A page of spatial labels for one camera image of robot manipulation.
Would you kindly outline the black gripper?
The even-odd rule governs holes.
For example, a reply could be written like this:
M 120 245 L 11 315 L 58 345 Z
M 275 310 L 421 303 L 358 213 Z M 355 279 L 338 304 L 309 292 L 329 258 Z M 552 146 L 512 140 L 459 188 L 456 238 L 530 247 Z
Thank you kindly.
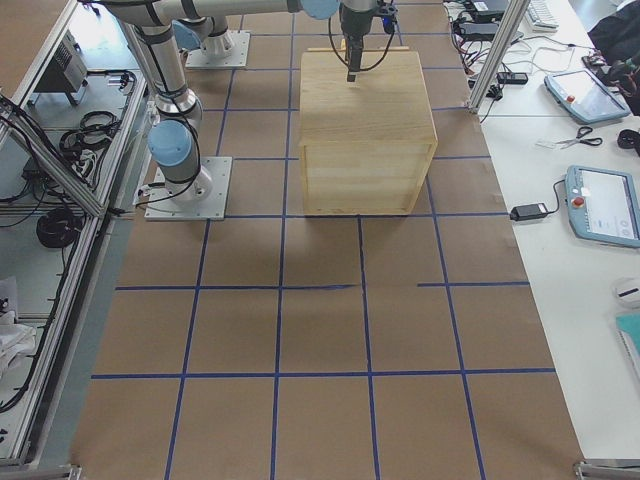
M 339 8 L 342 33 L 345 37 L 345 60 L 347 81 L 354 82 L 361 69 L 362 38 L 369 34 L 374 18 L 380 18 L 383 30 L 391 35 L 395 32 L 395 5 L 378 0 L 344 0 Z

